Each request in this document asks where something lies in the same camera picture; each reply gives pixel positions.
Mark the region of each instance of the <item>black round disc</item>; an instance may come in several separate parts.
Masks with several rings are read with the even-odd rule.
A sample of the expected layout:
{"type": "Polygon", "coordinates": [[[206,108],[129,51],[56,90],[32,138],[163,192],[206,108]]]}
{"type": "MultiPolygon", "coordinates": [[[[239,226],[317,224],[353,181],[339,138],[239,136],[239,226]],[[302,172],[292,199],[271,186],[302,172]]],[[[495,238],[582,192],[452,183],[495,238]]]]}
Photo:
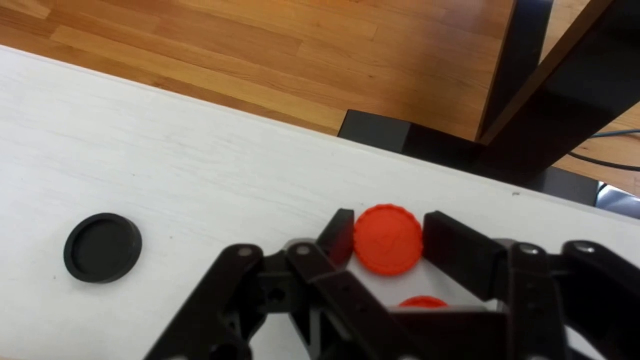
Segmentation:
{"type": "Polygon", "coordinates": [[[135,221],[119,213],[82,220],[66,239],[66,269],[85,282],[123,277],[141,257],[143,236],[135,221]]]}

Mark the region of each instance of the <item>wooden floor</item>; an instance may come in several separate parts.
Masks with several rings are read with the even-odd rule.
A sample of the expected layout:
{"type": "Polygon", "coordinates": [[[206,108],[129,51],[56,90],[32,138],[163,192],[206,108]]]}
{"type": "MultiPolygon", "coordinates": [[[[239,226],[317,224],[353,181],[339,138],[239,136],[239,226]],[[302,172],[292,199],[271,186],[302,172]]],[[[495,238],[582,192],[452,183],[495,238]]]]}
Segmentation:
{"type": "MultiPolygon", "coordinates": [[[[584,1],[557,4],[547,47],[584,1]]],[[[471,139],[511,4],[0,0],[0,44],[328,134],[355,108],[471,139]]],[[[640,192],[633,173],[561,163],[640,192]]]]}

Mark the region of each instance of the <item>white tabletop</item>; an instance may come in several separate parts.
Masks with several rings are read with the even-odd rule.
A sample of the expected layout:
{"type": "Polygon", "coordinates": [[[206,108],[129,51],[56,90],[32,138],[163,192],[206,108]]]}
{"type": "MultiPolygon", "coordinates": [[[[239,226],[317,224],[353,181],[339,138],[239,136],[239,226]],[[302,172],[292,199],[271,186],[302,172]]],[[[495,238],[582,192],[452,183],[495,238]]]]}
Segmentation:
{"type": "MultiPolygon", "coordinates": [[[[428,162],[10,47],[0,87],[0,357],[143,357],[223,247],[277,251],[339,207],[443,210],[489,236],[550,251],[590,238],[640,264],[636,220],[428,162]],[[112,283],[79,282],[62,261],[73,226],[96,212],[129,215],[145,238],[112,283]]],[[[387,279],[351,268],[389,305],[479,304],[430,264],[387,279]]],[[[304,354],[287,318],[255,348],[304,354]]]]}

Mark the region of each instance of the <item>black metal bracket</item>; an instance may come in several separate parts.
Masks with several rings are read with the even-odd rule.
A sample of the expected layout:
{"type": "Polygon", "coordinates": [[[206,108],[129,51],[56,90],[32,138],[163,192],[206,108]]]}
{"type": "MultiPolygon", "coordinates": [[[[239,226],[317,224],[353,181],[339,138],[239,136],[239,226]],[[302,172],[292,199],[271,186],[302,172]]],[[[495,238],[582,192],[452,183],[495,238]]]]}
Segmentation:
{"type": "Polygon", "coordinates": [[[251,360],[251,337],[269,314],[290,314],[315,360],[584,357],[564,325],[611,357],[640,357],[640,269],[595,242],[561,256],[526,242],[499,243],[455,217],[424,217],[424,259],[507,309],[408,309],[383,305],[346,269],[353,210],[339,210],[317,242],[273,256],[252,243],[227,247],[148,357],[251,360]]]}
{"type": "Polygon", "coordinates": [[[474,141],[364,112],[349,112],[340,136],[513,183],[540,181],[640,97],[640,1],[590,0],[540,62],[550,8],[553,0],[514,0],[474,141]]]}

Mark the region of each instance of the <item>wooden surface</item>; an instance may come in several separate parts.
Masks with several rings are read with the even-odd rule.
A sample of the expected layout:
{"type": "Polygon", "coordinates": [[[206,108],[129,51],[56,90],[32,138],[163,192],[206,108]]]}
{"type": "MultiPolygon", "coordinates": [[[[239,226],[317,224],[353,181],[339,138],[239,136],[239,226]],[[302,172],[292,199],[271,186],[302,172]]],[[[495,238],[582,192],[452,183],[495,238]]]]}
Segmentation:
{"type": "MultiPolygon", "coordinates": [[[[633,217],[3,45],[0,68],[3,357],[143,357],[229,243],[273,254],[339,207],[379,202],[549,251],[598,239],[640,264],[633,217]],[[62,261],[96,212],[129,215],[145,238],[112,283],[79,282],[62,261]]],[[[351,269],[387,305],[414,293],[483,305],[428,261],[398,277],[351,269]]],[[[261,360],[304,357],[282,315],[252,346],[261,360]]]]}
{"type": "MultiPolygon", "coordinates": [[[[557,0],[547,47],[586,0],[557,0]]],[[[513,0],[0,0],[0,44],[336,134],[349,108],[474,138],[513,0]]],[[[640,163],[628,139],[582,145],[640,163]]],[[[638,175],[561,168],[640,194],[638,175]]]]}

